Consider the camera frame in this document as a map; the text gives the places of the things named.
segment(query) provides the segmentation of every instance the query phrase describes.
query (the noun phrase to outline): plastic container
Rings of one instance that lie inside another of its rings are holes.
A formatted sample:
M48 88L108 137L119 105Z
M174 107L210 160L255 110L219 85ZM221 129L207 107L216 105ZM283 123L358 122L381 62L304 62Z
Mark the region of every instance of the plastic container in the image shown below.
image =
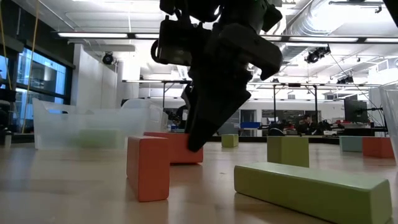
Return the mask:
M34 98L33 111L36 149L126 149L128 136L167 130L163 109L141 99L119 110L90 110Z
M398 86L392 84L381 86L379 89L392 149L398 164Z

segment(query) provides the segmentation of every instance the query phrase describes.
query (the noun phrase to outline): ceiling light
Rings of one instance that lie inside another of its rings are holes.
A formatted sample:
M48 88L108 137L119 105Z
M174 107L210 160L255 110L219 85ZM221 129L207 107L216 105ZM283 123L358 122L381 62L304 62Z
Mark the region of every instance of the ceiling light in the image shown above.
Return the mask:
M58 36L65 38L128 38L127 34L117 33L84 33L84 32L61 32Z
M329 47L319 47L313 52L309 52L308 56L304 59L307 63L317 63L320 59L330 54Z
M357 42L355 37L291 37L290 41L296 42Z
M366 43L368 42L375 42L375 43L398 43L398 38L368 38L365 40Z
M160 80L123 80L127 83L162 83Z
M316 43L286 43L288 47L327 47L328 44L316 44Z
M280 41L282 37L263 36L262 38L264 38L268 41Z
M80 1L80 2L109 2L109 3L142 3L143 0L72 0L72 1ZM157 2L156 0L146 0L145 2Z
M136 34L137 39L158 39L159 34Z
M161 96L150 96L148 99L163 99ZM166 100L171 100L171 99L181 99L181 97L165 97Z

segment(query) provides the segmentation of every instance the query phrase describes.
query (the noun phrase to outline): fluorescent light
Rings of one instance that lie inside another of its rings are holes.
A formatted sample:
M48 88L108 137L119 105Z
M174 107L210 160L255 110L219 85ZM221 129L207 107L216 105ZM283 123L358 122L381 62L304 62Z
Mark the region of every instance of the fluorescent light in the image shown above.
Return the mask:
M143 0L72 0L78 2L106 2L106 3L142 3Z
M398 43L398 38L368 38L365 42L375 43Z
M268 41L280 41L282 37L263 36L262 38L264 38Z
M314 43L286 43L288 47L327 47L328 44L314 44Z
M159 34L136 34L138 39L158 39Z
M150 97L148 97L148 99L162 99L163 100L163 97L162 96L150 96ZM179 99L181 99L181 97L165 97L165 100L179 100Z
M296 42L357 42L355 37L291 37L290 41Z
M124 80L128 83L162 83L160 80Z
M127 34L113 34L113 33L84 33L84 32L61 32L58 33L60 37L66 38L128 38Z

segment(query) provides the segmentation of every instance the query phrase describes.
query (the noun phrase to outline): table surface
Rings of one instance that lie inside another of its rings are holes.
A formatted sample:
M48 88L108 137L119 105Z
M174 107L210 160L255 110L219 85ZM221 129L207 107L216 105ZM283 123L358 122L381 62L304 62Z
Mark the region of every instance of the table surface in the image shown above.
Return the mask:
M171 167L168 200L138 203L126 183L126 151L36 151L31 144L0 149L0 223L327 223L234 191L234 166L266 161L266 156L266 143L234 149L208 143L202 165ZM393 159L311 144L310 167L389 179L398 223Z

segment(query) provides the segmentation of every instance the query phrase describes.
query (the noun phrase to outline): cable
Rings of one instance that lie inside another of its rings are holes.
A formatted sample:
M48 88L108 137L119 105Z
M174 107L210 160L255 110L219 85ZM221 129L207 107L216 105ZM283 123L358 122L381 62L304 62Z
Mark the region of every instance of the cable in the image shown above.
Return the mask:
M330 56L331 56L332 59L336 62L337 66L341 69L341 71L342 71L346 76L348 76L347 73L344 71L344 69L340 66L340 64L339 64L339 63L337 62L337 60L334 58L334 56L333 56L332 54L330 54ZM362 93L362 95L364 95L364 96L369 100L369 102L370 102L375 108L378 108L378 107L371 101L371 99L369 99L369 97L365 95L365 93L359 88L359 86L357 86L357 84L353 83L353 85ZM378 110L378 112L379 112L380 118L383 120L384 117L381 115L380 110Z
M33 33L33 45L32 45L32 56L30 57L30 69L29 69L29 75L27 77L28 82L27 82L25 111L24 111L24 124L22 125L22 133L25 132L26 109L27 109L27 104L29 102L30 75L32 74L32 69L33 69L33 55L34 55L35 46L36 46L36 33L37 33L37 24L38 23L39 23L39 0L36 0L36 22L35 22L35 30L34 30L34 33Z

